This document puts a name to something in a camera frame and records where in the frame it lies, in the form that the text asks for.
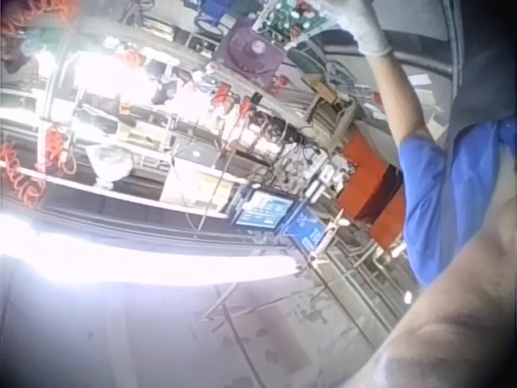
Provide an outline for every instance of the blue shirt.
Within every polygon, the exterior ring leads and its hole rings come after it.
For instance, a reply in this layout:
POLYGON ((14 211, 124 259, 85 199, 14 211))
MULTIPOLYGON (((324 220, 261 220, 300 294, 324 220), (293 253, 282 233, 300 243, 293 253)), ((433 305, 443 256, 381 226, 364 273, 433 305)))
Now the blue shirt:
POLYGON ((413 135, 401 143, 404 239, 422 285, 429 285, 481 228, 497 183, 500 145, 508 145, 515 157, 515 119, 476 125, 461 134, 450 161, 428 138, 413 135))

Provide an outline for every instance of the blue sign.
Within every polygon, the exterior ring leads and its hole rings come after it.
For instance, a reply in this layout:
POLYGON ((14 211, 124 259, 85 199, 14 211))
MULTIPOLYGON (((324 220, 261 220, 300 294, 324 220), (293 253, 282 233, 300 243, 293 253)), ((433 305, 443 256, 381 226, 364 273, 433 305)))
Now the blue sign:
POLYGON ((308 254, 316 249, 325 230, 326 224, 311 209, 304 206, 286 225, 284 235, 291 238, 298 248, 308 254))

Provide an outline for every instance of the orange box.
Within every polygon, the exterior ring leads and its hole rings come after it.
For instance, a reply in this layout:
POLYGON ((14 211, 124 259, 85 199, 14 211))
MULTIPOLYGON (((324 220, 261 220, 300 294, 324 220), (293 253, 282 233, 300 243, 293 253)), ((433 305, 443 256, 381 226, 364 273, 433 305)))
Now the orange box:
POLYGON ((398 189, 370 229, 370 236, 385 251, 389 251, 404 229, 406 218, 406 196, 404 186, 398 189))
POLYGON ((389 165, 373 152, 358 131, 345 145, 343 156, 356 164, 357 170, 338 196, 337 202, 348 217, 356 219, 360 214, 368 212, 368 202, 378 192, 389 165))

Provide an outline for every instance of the purple fan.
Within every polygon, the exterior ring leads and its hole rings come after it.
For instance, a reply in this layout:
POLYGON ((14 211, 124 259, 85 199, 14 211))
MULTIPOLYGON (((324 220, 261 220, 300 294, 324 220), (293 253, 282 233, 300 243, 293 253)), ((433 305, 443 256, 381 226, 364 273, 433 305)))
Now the purple fan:
POLYGON ((251 30, 253 20, 239 19, 223 38, 214 59, 267 89, 286 53, 251 30))

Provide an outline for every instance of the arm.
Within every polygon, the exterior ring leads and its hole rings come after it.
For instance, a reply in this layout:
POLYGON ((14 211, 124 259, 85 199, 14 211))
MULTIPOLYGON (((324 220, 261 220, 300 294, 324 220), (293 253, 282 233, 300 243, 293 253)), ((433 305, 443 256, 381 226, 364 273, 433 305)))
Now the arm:
POLYGON ((344 387, 494 386, 515 347, 515 264, 512 200, 344 387))
POLYGON ((420 101, 400 62, 392 54, 393 49, 380 28, 372 1, 320 0, 312 3, 327 17, 336 19, 343 30, 349 31, 357 41, 359 51, 368 59, 397 146, 413 133, 432 140, 420 101))
POLYGON ((398 59, 392 53, 367 59, 375 76, 388 117, 389 130, 397 147, 413 133, 432 140, 420 101, 398 59))

